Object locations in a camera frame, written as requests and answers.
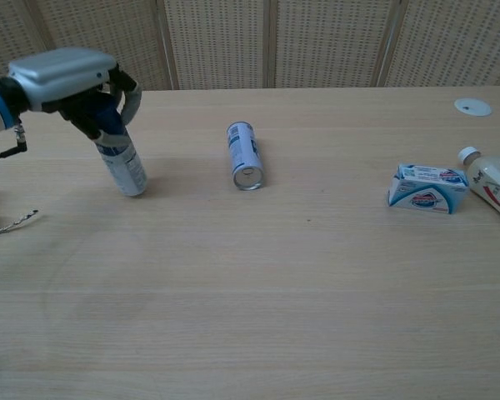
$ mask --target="spray can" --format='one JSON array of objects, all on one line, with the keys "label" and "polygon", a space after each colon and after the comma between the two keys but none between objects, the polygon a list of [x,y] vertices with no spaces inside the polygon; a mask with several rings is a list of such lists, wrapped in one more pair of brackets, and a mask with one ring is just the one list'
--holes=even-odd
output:
[{"label": "spray can", "polygon": [[[108,135],[129,137],[128,130],[117,111],[116,99],[111,94],[94,93],[89,98],[85,111],[94,119],[98,129]],[[138,196],[145,191],[147,175],[133,142],[124,147],[105,147],[97,144],[97,150],[122,194]]]},{"label": "spray can", "polygon": [[234,122],[227,127],[227,147],[232,159],[233,183],[241,190],[253,190],[263,184],[263,165],[252,125]]}]

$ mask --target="table surface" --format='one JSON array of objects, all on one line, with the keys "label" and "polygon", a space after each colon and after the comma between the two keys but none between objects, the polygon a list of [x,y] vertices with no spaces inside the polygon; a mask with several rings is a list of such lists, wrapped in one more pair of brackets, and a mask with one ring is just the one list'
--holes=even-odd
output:
[{"label": "table surface", "polygon": [[24,122],[0,221],[41,212],[0,236],[0,399],[500,399],[500,215],[385,201],[399,163],[500,155],[500,87],[146,92],[140,198],[59,116]]}]

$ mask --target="small white box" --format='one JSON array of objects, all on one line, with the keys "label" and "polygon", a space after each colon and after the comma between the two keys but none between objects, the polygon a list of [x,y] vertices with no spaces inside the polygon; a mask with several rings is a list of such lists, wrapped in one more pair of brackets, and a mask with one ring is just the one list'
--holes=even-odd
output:
[{"label": "small white box", "polygon": [[387,198],[389,206],[452,214],[467,193],[463,171],[400,164]]}]

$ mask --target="aerosol can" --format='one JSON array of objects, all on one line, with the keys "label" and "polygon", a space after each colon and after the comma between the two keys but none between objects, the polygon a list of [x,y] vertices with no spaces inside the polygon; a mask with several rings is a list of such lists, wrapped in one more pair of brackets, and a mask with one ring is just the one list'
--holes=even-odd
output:
[{"label": "aerosol can", "polygon": [[[129,138],[113,95],[95,92],[84,102],[84,111],[94,120],[98,129],[106,134]],[[106,147],[97,144],[96,147],[122,194],[138,196],[145,191],[147,175],[131,138],[126,146]]]}]

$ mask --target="woven screen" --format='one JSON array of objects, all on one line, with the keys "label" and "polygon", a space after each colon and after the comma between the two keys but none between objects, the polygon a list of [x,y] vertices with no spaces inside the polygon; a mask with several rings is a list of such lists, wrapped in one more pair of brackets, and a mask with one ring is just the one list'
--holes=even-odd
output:
[{"label": "woven screen", "polygon": [[278,88],[367,87],[387,0],[278,0]]},{"label": "woven screen", "polygon": [[11,60],[42,51],[31,40],[15,1],[0,0],[0,75],[7,73]]},{"label": "woven screen", "polygon": [[263,86],[263,0],[165,0],[181,89]]},{"label": "woven screen", "polygon": [[500,0],[410,0],[386,86],[491,85],[500,78]]},{"label": "woven screen", "polygon": [[57,47],[112,54],[144,89],[166,89],[149,0],[37,0]]}]

